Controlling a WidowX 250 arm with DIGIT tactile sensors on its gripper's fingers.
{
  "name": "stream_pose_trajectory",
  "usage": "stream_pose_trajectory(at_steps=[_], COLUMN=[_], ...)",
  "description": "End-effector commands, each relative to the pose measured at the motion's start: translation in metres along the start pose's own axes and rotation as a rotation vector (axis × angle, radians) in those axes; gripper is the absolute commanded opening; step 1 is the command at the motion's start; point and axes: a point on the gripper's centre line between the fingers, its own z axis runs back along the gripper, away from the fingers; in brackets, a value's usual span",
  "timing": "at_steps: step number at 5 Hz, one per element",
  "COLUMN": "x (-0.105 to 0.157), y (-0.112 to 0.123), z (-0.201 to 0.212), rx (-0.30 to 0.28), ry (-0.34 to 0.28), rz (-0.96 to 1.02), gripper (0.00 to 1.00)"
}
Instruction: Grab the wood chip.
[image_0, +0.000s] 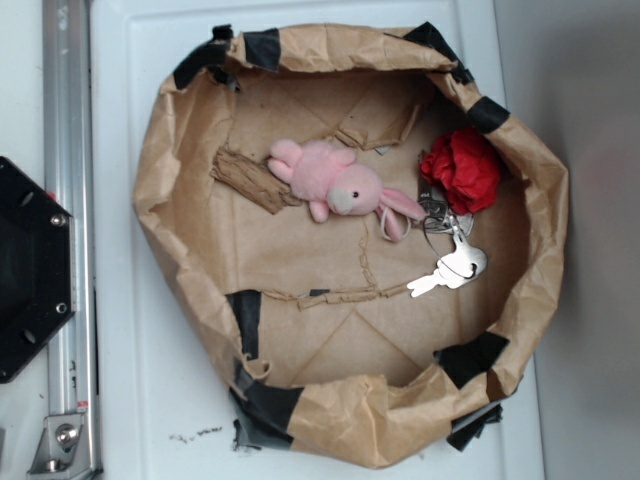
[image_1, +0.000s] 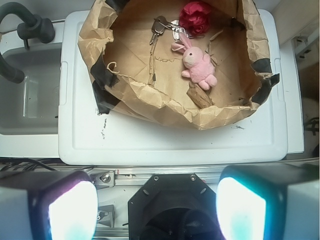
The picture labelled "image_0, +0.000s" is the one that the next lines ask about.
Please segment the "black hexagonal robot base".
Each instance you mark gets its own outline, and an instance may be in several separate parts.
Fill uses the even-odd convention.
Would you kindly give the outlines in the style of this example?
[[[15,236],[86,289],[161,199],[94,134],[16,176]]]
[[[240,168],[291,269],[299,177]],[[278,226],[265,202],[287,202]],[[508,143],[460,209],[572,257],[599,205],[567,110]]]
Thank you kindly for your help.
[[[1,159],[1,382],[13,381],[74,313],[72,216]]]

